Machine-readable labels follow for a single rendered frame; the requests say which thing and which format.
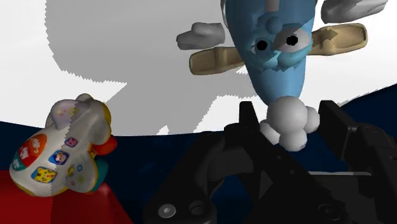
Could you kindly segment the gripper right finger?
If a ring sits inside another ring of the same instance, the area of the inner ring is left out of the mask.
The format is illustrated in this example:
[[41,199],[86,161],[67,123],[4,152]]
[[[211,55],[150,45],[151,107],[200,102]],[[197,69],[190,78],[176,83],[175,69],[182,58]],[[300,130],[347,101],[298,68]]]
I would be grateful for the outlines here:
[[333,101],[319,105],[319,133],[350,171],[361,175],[358,192],[374,201],[376,220],[397,224],[397,143],[381,128],[355,122]]

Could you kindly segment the white toy with coloured buttons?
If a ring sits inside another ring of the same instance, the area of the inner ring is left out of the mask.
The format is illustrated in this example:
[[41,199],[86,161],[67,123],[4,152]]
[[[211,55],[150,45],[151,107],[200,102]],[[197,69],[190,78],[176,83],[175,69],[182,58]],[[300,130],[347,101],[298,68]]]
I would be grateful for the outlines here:
[[94,192],[108,171],[100,157],[116,147],[108,107],[81,94],[52,106],[45,127],[16,151],[10,177],[19,189],[35,197],[52,197],[66,190]]

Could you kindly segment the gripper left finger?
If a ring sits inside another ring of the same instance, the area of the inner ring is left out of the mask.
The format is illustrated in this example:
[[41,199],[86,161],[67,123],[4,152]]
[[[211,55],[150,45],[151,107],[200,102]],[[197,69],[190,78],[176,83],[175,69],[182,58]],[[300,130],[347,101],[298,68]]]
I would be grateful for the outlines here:
[[253,208],[243,224],[351,224],[343,202],[260,131],[253,105],[222,133],[202,132],[143,211],[144,224],[217,224],[213,194],[240,178]]

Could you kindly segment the blue figure with tan ears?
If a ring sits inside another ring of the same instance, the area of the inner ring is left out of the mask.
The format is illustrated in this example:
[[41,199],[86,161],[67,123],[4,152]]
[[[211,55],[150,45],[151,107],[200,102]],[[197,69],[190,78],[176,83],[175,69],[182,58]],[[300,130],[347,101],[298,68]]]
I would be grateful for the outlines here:
[[222,22],[196,22],[178,34],[181,50],[191,50],[194,75],[245,66],[267,117],[263,135],[288,151],[299,151],[320,124],[319,113],[300,100],[306,58],[337,55],[366,46],[359,19],[382,11],[388,0],[324,0],[324,27],[314,29],[318,0],[220,0]]

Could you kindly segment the red block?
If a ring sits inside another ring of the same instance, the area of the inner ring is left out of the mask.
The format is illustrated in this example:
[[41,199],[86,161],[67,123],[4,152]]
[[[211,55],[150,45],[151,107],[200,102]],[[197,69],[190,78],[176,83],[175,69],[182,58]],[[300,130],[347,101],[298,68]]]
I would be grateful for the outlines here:
[[107,184],[94,193],[67,190],[32,197],[0,171],[0,224],[134,224]]

